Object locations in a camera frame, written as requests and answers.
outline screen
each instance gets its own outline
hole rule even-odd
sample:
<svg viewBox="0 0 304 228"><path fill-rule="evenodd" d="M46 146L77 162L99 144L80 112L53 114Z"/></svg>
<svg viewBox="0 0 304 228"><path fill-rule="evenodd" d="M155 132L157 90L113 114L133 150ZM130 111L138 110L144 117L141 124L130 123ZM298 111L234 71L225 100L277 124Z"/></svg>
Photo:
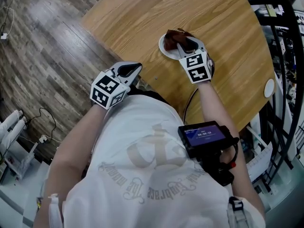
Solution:
<svg viewBox="0 0 304 228"><path fill-rule="evenodd" d="M185 134L191 146L214 142L225 138L224 134L216 125L186 130Z"/></svg>

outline wooden table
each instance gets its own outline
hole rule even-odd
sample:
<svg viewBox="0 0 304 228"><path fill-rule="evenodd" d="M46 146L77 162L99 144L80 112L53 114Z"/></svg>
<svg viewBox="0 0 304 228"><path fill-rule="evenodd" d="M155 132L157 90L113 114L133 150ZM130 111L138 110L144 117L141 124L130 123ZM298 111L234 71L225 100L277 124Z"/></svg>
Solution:
<svg viewBox="0 0 304 228"><path fill-rule="evenodd" d="M122 60L143 64L141 77L180 114L196 88L158 41L183 28L205 43L216 64L213 85L241 130L268 101L264 87L274 70L266 39L247 0L100 0L83 26ZM187 112L202 121L198 94Z"/></svg>

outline black metal rack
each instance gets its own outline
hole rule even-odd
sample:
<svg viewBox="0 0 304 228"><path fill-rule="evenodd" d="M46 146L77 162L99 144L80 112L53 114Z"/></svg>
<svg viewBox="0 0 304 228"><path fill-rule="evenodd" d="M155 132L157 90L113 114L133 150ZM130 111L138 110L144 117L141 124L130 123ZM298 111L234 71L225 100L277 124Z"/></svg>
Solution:
<svg viewBox="0 0 304 228"><path fill-rule="evenodd" d="M283 80L283 107L282 107L282 119L276 116L276 96L273 95L273 105L271 106L270 103L264 106L264 108L260 111L260 119L261 119L261 137L267 143L267 141L271 141L273 144L273 154L271 165L269 169L263 175L263 182L265 185L269 185L273 180L274 176L277 174L279 168L281 167L282 163L285 161L287 165L292 168L290 160L287 157L288 150L292 143L292 140L295 135L295 131L298 127L298 121L300 117L302 101L304 96L304 81L302 80L302 76L304 75L304 50L303 50L303 43L301 33L297 23L297 17L294 13L294 9L292 7L292 3L295 0L248 0L250 5L272 5L272 7L283 9L282 15L276 16L265 16L265 14L261 14L256 12L257 18L259 23L262 26L270 26L271 31L273 33L275 44L277 47L280 69L282 73L282 80ZM290 127L289 133L286 133L283 129L284 120L285 120L285 109L286 109L286 75L285 75L285 62L283 53L281 50L279 36L277 33L276 27L285 27L288 30L288 35L293 42L294 46L294 56L296 62L296 99L295 99L295 106L293 109L293 118ZM275 141L274 134L276 133L278 141ZM276 164L275 159L277 155L280 154L281 157L279 162Z"/></svg>

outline wooden floor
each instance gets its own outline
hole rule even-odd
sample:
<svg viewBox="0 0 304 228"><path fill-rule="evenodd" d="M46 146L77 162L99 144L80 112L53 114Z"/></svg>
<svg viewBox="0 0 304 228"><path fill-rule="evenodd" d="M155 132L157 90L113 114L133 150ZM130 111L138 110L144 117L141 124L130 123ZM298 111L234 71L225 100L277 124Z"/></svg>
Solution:
<svg viewBox="0 0 304 228"><path fill-rule="evenodd" d="M11 0L1 4L7 6ZM14 23L8 40L0 42L0 118L22 109L30 119L48 109L63 140L90 108L93 79L115 58L81 26L80 19L98 0L14 0ZM6 9L0 10L0 24ZM9 12L6 32L12 22ZM34 119L23 134L33 142L54 127L49 114ZM32 143L19 138L30 148ZM37 155L50 159L58 143L40 145Z"/></svg>

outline white round disc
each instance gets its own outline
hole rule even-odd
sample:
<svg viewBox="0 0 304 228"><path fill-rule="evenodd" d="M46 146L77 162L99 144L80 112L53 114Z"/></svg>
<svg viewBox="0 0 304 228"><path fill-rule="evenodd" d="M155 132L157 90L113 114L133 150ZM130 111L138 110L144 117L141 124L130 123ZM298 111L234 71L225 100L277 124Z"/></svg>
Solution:
<svg viewBox="0 0 304 228"><path fill-rule="evenodd" d="M160 48L161 52L162 52L165 56L167 56L167 57L169 57L169 58L171 58L171 59L174 59L174 60L180 60L180 59L181 59L181 56L180 56L180 53L179 53L178 49L174 49L174 50L170 50L170 51L166 51L166 50L165 50L165 47L164 47L164 45L165 45L165 43L164 43L165 35L166 35L166 34L164 34L164 35L160 38L160 40L159 40L159 42L158 42L158 47Z"/></svg>
<svg viewBox="0 0 304 228"><path fill-rule="evenodd" d="M272 92L275 89L275 82L274 80L271 78L267 81L266 85L265 85L265 89L264 89L264 96L266 98L268 98L269 96L271 96Z"/></svg>

